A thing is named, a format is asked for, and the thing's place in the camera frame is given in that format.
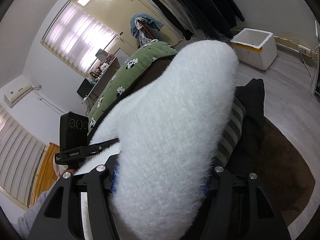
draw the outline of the white fluffy plush toy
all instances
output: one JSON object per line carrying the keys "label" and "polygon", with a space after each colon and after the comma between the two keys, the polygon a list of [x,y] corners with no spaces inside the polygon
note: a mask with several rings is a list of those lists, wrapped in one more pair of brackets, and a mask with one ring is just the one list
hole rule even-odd
{"label": "white fluffy plush toy", "polygon": [[[120,142],[77,174],[121,151],[110,199],[121,240],[178,240],[191,226],[228,122],[237,66],[225,43],[190,44],[161,77],[122,100],[100,124],[92,144],[116,137]],[[84,227],[91,239],[88,220]]]}

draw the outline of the gray sleeve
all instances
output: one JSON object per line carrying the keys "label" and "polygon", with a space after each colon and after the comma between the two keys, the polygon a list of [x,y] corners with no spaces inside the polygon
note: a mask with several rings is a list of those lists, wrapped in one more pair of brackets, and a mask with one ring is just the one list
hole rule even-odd
{"label": "gray sleeve", "polygon": [[31,227],[36,219],[36,216],[38,215],[40,208],[42,207],[45,199],[49,195],[51,189],[53,188],[54,184],[51,186],[51,188],[48,191],[43,192],[36,204],[34,204],[25,214],[23,217],[19,217],[16,224],[13,224],[14,229],[19,233],[19,235],[23,239],[27,239],[31,230]]}

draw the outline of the green blanket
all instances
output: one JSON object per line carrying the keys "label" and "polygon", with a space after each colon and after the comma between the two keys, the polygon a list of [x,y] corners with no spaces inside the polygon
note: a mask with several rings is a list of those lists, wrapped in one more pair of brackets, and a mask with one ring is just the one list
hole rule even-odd
{"label": "green blanket", "polygon": [[90,122],[89,133],[103,112],[127,90],[154,61],[175,54],[177,54],[177,51],[170,44],[163,41],[149,42],[133,53],[111,78],[91,109],[88,115]]}

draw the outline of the blue towel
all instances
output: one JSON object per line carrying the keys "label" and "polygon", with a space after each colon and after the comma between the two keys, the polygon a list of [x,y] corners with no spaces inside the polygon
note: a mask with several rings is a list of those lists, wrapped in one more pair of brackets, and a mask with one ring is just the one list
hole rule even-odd
{"label": "blue towel", "polygon": [[148,31],[155,37],[155,39],[157,39],[159,41],[163,41],[163,38],[158,34],[158,31],[161,30],[161,28],[163,27],[164,24],[162,22],[154,19],[150,15],[145,14],[145,13],[138,13],[138,14],[134,15],[130,20],[130,25],[131,25],[130,31],[131,31],[131,34],[136,39],[139,39],[141,41],[141,39],[139,37],[139,30],[137,29],[136,25],[134,24],[135,19],[138,17],[146,19],[148,22],[145,27],[148,29]]}

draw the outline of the styrofoam box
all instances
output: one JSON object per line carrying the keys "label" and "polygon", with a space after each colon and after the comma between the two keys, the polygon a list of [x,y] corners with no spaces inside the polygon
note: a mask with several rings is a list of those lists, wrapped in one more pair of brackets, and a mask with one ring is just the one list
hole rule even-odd
{"label": "styrofoam box", "polygon": [[266,70],[278,55],[273,33],[244,28],[230,41],[239,60]]}

